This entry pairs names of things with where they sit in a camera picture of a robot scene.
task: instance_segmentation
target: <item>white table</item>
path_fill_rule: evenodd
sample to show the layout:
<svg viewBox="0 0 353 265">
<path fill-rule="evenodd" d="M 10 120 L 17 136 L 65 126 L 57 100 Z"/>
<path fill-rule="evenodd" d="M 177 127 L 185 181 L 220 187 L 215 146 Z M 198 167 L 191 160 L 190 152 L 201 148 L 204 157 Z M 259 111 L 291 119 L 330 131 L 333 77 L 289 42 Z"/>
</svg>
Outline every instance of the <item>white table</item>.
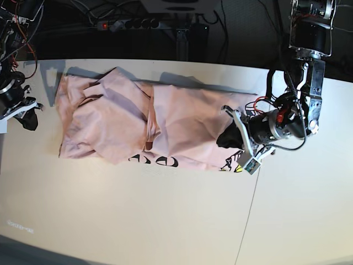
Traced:
<svg viewBox="0 0 353 265">
<path fill-rule="evenodd" d="M 43 61 L 28 84 L 46 106 L 58 76 L 50 66 L 59 73 L 81 71 L 72 67 L 104 73 L 119 66 L 154 81 L 169 72 L 252 92 L 264 91 L 267 74 L 187 62 Z M 33 69 L 31 64 L 23 70 L 20 63 L 27 75 Z M 274 87 L 283 90 L 281 73 Z M 353 122 L 334 115 L 348 112 L 352 84 L 325 80 L 323 96 L 319 135 L 298 152 L 279 151 L 265 160 L 237 265 L 314 264 L 352 254 Z M 235 263 L 257 176 L 58 159 L 62 132 L 56 109 L 46 108 L 38 119 L 35 132 L 9 122 L 0 175 L 1 235 L 108 264 Z"/>
</svg>

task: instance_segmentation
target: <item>pink cloth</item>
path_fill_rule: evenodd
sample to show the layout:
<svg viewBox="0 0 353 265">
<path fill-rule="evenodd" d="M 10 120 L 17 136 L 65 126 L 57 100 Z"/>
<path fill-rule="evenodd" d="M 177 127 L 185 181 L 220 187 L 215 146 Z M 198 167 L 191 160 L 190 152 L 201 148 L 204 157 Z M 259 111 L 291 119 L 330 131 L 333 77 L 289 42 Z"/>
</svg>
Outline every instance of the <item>pink cloth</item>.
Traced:
<svg viewBox="0 0 353 265">
<path fill-rule="evenodd" d="M 103 157 L 172 167 L 238 172 L 238 149 L 216 140 L 254 96 L 132 82 L 117 69 L 100 80 L 63 76 L 56 105 L 62 158 Z"/>
</svg>

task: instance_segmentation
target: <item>crumpled fabric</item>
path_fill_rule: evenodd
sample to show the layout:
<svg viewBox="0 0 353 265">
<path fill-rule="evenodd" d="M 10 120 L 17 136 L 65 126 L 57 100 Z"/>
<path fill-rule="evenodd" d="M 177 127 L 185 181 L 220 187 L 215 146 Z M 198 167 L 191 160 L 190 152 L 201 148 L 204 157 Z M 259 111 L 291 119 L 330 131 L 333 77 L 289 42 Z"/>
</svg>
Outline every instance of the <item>crumpled fabric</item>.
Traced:
<svg viewBox="0 0 353 265">
<path fill-rule="evenodd" d="M 118 69 L 100 80 L 66 75 L 56 96 L 59 157 L 240 172 L 242 150 L 216 144 L 232 123 L 221 108 L 237 109 L 254 97 L 133 82 Z"/>
</svg>

